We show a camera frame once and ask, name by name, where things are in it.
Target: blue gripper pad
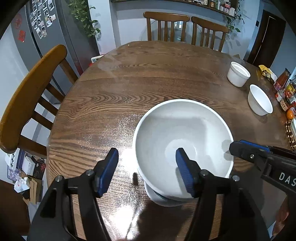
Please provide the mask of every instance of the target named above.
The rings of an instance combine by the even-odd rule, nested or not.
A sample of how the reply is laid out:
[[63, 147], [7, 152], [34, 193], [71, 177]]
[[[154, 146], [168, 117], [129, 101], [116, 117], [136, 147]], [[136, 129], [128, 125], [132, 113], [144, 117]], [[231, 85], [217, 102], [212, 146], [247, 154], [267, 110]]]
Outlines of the blue gripper pad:
[[106, 158], [96, 164], [94, 168], [96, 172], [94, 185], [99, 197], [103, 196], [103, 194], [108, 191], [117, 163], [118, 150], [116, 148], [111, 148]]
[[266, 152], [270, 152], [270, 149], [267, 146], [260, 146], [258, 144], [252, 143], [252, 142], [248, 142], [248, 141], [244, 141], [244, 140], [240, 140], [239, 142], [244, 143], [244, 144], [248, 144], [250, 146], [256, 147], [258, 149], [262, 149], [265, 150]]
[[195, 184], [197, 184], [199, 180], [199, 165], [188, 158], [183, 148], [178, 148], [176, 150], [176, 162], [186, 187], [186, 191], [190, 193], [192, 197], [196, 197], [197, 191], [195, 190]]

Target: shelf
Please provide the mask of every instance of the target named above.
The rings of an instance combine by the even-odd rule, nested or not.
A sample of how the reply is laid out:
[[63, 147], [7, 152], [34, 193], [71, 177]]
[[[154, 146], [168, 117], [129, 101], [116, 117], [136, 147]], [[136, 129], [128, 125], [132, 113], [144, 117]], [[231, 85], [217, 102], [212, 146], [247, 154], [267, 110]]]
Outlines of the shelf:
[[[128, 2], [128, 1], [145, 1], [145, 0], [110, 0], [111, 2]], [[191, 5], [195, 5], [195, 6], [198, 6], [198, 7], [203, 7], [203, 8], [207, 8], [207, 9], [210, 9], [212, 11], [215, 11], [215, 12], [218, 12], [218, 13], [221, 13], [221, 14], [224, 14], [226, 15], [227, 17], [230, 17], [230, 18], [233, 18], [233, 16], [229, 15], [228, 13], [225, 13], [225, 12], [222, 12], [218, 9], [215, 9], [215, 8], [212, 8], [212, 7], [208, 7], [206, 5], [202, 5], [202, 4], [198, 4], [198, 3], [194, 3], [194, 2], [188, 2], [188, 1], [185, 1], [185, 0], [162, 0], [162, 1], [171, 1], [171, 2], [182, 2], [182, 3], [187, 3], [187, 4], [191, 4]]]

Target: round wooden table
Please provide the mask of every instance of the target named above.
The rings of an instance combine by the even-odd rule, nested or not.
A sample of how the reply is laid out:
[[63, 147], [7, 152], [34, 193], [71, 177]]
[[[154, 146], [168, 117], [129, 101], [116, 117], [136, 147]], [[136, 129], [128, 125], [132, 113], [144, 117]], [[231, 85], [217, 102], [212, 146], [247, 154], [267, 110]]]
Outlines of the round wooden table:
[[[232, 61], [251, 74], [241, 88], [227, 80]], [[252, 112], [247, 101], [250, 84], [269, 96], [272, 114]], [[49, 141], [48, 183], [57, 175], [81, 175], [115, 147], [119, 163], [108, 192], [98, 199], [111, 239], [184, 240], [195, 202], [168, 208], [148, 198], [131, 158], [137, 123], [160, 102], [191, 99], [214, 109], [235, 140], [289, 148], [285, 115], [270, 88], [257, 67], [210, 48], [159, 41], [123, 45], [88, 68], [61, 104]], [[252, 164], [235, 160], [234, 170], [251, 168]], [[221, 199], [217, 197], [211, 237], [219, 231]], [[73, 203], [77, 233], [85, 238], [76, 196]]]

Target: large white bowl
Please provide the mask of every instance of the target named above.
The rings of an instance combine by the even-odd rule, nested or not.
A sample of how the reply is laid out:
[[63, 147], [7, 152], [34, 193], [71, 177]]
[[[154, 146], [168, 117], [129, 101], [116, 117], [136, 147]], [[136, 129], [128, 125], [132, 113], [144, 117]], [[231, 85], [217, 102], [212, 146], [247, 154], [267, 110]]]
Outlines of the large white bowl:
[[250, 85], [248, 102], [251, 109], [257, 115], [266, 115], [267, 113], [271, 114], [273, 111], [272, 104], [268, 96], [256, 85]]
[[233, 156], [232, 134], [225, 121], [211, 108], [196, 101], [175, 99], [150, 109], [133, 136], [138, 171], [146, 184], [164, 197], [191, 199], [176, 163], [176, 150], [184, 148], [201, 169], [229, 177]]

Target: wooden chair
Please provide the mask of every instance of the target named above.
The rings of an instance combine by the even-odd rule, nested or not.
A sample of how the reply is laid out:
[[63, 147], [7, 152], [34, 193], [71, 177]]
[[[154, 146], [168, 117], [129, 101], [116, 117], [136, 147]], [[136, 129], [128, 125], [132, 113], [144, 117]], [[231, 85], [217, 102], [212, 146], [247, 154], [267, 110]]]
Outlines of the wooden chair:
[[147, 36], [148, 41], [151, 41], [151, 22], [150, 19], [155, 19], [158, 21], [157, 28], [157, 40], [161, 40], [161, 21], [165, 22], [165, 31], [164, 31], [164, 41], [168, 41], [168, 22], [170, 22], [170, 41], [174, 42], [174, 25], [175, 22], [183, 21], [182, 33], [181, 33], [181, 42], [185, 41], [185, 29], [186, 22], [190, 20], [189, 16], [174, 14], [174, 13], [166, 13], [166, 12], [144, 12], [144, 18], [147, 19]]
[[60, 65], [68, 79], [74, 84], [77, 75], [65, 59], [67, 49], [64, 45], [52, 48], [31, 69], [13, 94], [0, 122], [0, 148], [6, 153], [14, 153], [19, 147], [32, 155], [46, 158], [46, 147], [21, 135], [25, 124], [32, 118], [51, 130], [52, 122], [35, 111], [37, 103], [53, 115], [58, 109], [41, 95], [47, 89], [60, 102], [64, 96], [49, 82], [56, 67]]
[[204, 42], [204, 36], [205, 36], [205, 28], [207, 28], [207, 35], [206, 35], [206, 41], [205, 41], [205, 46], [209, 46], [209, 39], [210, 39], [210, 30], [213, 31], [212, 38], [211, 38], [211, 45], [210, 48], [214, 48], [214, 41], [215, 41], [215, 34], [216, 32], [223, 32], [222, 38], [220, 41], [219, 45], [219, 52], [222, 51], [222, 47], [225, 41], [225, 36], [227, 33], [229, 33], [229, 29], [226, 26], [222, 26], [207, 20], [204, 20], [202, 18], [197, 18], [197, 17], [191, 17], [191, 21], [193, 22], [193, 32], [192, 32], [192, 41], [191, 44], [195, 45], [196, 44], [196, 33], [197, 33], [197, 25], [202, 27], [202, 36], [200, 40], [200, 46], [203, 46]]

